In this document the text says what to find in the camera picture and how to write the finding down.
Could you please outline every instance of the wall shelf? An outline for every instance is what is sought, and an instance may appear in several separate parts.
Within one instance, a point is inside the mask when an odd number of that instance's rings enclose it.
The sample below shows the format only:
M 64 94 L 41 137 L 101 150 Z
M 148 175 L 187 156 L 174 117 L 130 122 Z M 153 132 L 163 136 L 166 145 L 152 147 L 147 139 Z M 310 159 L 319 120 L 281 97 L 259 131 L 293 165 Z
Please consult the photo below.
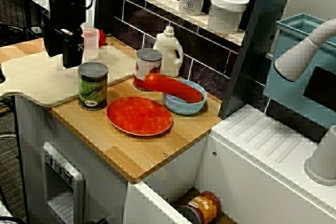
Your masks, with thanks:
M 224 35 L 219 32 L 213 31 L 207 27 L 208 20 L 209 20 L 208 14 L 202 13 L 199 16 L 185 15 L 179 11 L 179 1 L 177 0 L 145 0 L 145 1 L 171 14 L 174 14 L 177 17 L 180 17 L 200 28 L 203 28 L 204 30 L 207 30 L 213 34 L 216 34 L 222 38 L 225 38 L 226 40 L 231 41 L 238 46 L 241 46 L 241 43 L 243 42 L 245 31 L 240 29 L 236 34 L 231 34 L 231 35 Z

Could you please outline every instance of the lid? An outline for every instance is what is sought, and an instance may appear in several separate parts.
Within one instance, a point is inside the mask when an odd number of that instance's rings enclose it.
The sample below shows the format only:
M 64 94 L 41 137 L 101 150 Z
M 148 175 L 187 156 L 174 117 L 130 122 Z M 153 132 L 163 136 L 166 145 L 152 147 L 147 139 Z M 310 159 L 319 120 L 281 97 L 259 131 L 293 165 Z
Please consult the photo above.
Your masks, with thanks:
M 136 56 L 145 61 L 158 61 L 162 59 L 162 53 L 151 48 L 139 49 Z
M 180 207 L 178 209 L 178 212 L 192 224 L 202 223 L 202 220 L 200 216 L 198 215 L 197 211 L 191 207 L 188 207 L 187 205 Z
M 163 32 L 164 36 L 172 37 L 174 36 L 174 27 L 166 26 L 166 29 Z
M 78 68 L 78 73 L 92 79 L 105 77 L 109 73 L 109 68 L 99 62 L 85 62 Z
M 246 10 L 249 0 L 211 0 L 211 3 L 234 12 L 243 12 Z

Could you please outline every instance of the red sausage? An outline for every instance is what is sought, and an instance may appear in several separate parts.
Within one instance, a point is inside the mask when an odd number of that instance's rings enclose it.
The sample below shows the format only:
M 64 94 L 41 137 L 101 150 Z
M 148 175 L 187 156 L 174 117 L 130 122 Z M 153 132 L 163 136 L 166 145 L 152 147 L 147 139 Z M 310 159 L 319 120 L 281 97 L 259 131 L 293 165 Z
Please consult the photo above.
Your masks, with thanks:
M 203 95 L 198 90 L 157 73 L 149 73 L 144 79 L 145 86 L 150 90 L 160 91 L 178 97 L 188 103 L 201 102 Z

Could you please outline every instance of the orange jar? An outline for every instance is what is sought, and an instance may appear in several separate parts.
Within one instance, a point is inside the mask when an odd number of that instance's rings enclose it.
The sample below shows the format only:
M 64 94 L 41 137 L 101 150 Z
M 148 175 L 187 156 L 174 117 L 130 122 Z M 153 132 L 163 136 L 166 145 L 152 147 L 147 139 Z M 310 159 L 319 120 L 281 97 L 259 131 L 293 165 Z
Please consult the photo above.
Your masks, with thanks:
M 180 207 L 178 211 L 192 224 L 208 224 L 216 218 L 221 210 L 220 201 L 216 195 L 204 191 Z

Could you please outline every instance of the green can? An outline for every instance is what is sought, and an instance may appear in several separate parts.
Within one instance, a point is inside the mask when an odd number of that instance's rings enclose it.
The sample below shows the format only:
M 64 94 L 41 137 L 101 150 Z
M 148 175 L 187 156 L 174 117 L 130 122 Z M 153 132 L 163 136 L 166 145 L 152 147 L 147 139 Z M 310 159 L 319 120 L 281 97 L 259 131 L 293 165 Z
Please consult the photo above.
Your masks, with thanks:
M 85 62 L 78 68 L 79 105 L 86 110 L 101 110 L 106 106 L 109 68 L 99 62 Z

